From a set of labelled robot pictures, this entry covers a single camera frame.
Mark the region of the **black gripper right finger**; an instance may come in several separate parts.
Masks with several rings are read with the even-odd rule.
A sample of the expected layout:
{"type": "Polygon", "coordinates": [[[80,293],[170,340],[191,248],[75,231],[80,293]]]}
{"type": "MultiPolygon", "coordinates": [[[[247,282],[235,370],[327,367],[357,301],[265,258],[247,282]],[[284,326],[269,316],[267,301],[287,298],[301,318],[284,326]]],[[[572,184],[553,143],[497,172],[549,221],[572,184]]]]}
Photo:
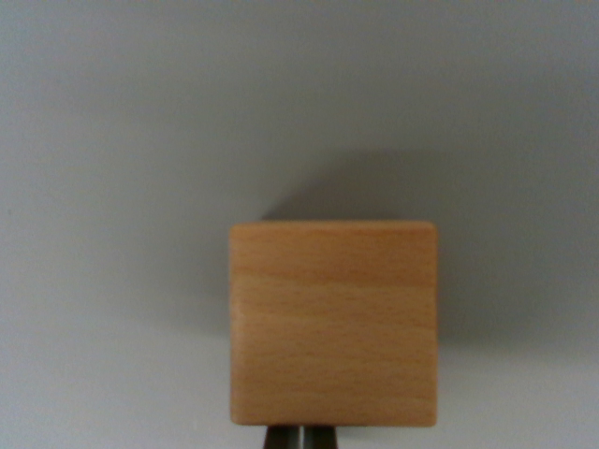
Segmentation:
{"type": "Polygon", "coordinates": [[[303,428],[303,449],[338,449],[336,427],[306,426],[303,428]]]}

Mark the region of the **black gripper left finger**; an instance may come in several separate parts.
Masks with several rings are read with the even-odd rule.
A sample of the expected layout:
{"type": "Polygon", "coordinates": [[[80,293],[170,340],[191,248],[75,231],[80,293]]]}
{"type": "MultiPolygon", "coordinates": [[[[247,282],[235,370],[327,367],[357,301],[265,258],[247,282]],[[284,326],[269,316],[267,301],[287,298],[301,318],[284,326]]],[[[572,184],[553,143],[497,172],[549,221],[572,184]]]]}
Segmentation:
{"type": "Polygon", "coordinates": [[[269,426],[264,439],[264,449],[299,449],[300,428],[294,426],[269,426]]]}

